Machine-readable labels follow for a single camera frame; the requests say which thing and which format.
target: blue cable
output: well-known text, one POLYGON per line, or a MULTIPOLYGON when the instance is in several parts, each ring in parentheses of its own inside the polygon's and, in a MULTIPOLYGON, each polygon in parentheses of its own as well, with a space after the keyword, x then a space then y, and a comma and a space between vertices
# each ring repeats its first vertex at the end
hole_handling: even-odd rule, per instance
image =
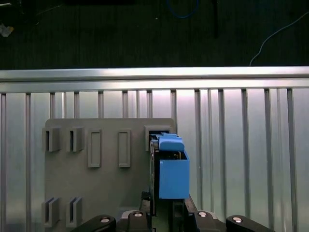
POLYGON ((169 3, 169 0, 166 0, 166 4, 168 5, 168 8, 169 8, 169 11, 176 17, 176 18, 188 18, 190 17, 191 15, 193 15, 195 13, 195 11, 197 11, 198 9, 198 2, 199 0, 197 0, 197 4, 195 6, 195 8, 193 9, 193 11, 190 13, 190 14, 187 14, 185 16, 181 16, 181 15, 178 15, 174 12, 174 10, 172 9, 170 3, 169 3))

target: dark background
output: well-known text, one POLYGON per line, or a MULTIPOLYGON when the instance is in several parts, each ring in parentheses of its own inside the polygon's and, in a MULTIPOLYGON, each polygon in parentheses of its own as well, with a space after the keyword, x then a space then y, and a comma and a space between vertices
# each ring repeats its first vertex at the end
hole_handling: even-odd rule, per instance
MULTIPOLYGON (((170 1, 182 15, 195 4, 170 1)), ((63 2, 36 0, 37 26, 0 9, 5 24, 15 26, 0 37, 0 69, 248 66, 267 36, 309 11, 308 0, 219 0, 215 38, 211 0, 200 0, 188 19, 175 18, 166 0, 96 2, 103 4, 72 0, 42 13, 63 2)), ((253 63, 287 65, 309 65, 309 15, 273 37, 253 63)))

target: metallic wall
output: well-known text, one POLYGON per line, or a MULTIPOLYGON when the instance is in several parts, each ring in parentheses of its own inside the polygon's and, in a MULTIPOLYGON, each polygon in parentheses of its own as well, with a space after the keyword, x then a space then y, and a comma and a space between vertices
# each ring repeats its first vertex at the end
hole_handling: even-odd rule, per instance
POLYGON ((191 195, 309 231, 309 67, 0 71, 1 231, 40 232, 49 118, 171 117, 191 195))

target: metal bar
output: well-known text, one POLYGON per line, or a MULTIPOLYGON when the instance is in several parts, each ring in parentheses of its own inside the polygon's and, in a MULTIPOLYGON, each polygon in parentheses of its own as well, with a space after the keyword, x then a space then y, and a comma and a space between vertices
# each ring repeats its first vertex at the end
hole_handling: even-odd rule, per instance
POLYGON ((25 92, 72 92, 102 90, 143 89, 196 89, 196 88, 304 88, 309 87, 308 78, 290 79, 211 79, 211 80, 136 80, 136 81, 89 81, 89 82, 23 82, 0 83, 2 93, 25 92))
POLYGON ((2 4, 0 4, 0 7, 2 7, 2 6, 11 6, 12 4, 11 3, 2 3, 2 4))
POLYGON ((179 78, 291 78, 308 77, 309 66, 291 67, 221 67, 221 68, 129 68, 129 69, 65 69, 65 70, 4 70, 0 80, 67 81, 67 80, 134 80, 179 78))

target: white cable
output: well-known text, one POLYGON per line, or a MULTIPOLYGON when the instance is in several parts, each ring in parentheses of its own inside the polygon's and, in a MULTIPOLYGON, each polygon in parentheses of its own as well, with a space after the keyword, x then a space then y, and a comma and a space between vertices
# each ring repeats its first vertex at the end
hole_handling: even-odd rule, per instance
POLYGON ((37 13, 37 15, 41 15, 41 14, 43 14, 43 13, 45 13, 45 12, 51 11, 51 10, 53 10, 53 9, 55 9, 55 8, 59 8, 59 7, 61 7, 61 6, 63 6, 63 4, 54 6, 54 7, 52 7, 52 8, 48 8, 48 9, 46 9, 46 10, 44 10, 44 11, 41 11, 41 12, 37 13))
POLYGON ((305 17, 307 14, 309 14, 309 11, 306 12, 306 13, 304 13, 302 16, 300 16, 300 17, 299 17, 296 21, 294 21, 293 23, 291 23, 291 24, 289 24, 289 25, 287 25, 287 26, 285 26, 285 27, 279 29, 278 31, 276 31, 276 32, 273 33, 272 35, 268 36, 268 38, 265 39, 264 42, 262 43, 262 45, 261 45, 261 47, 260 47, 260 51, 259 51, 259 52, 252 58, 252 60, 250 61, 249 66, 251 66, 252 63, 253 63, 253 61, 261 54, 262 48, 263 48, 264 44, 265 44, 271 37, 273 37, 274 35, 276 35, 276 34, 279 33, 280 31, 282 31, 282 30, 284 30, 284 29, 286 29, 286 28, 288 28, 288 27, 294 25, 294 24, 297 23, 300 19, 302 19, 303 17, 305 17))

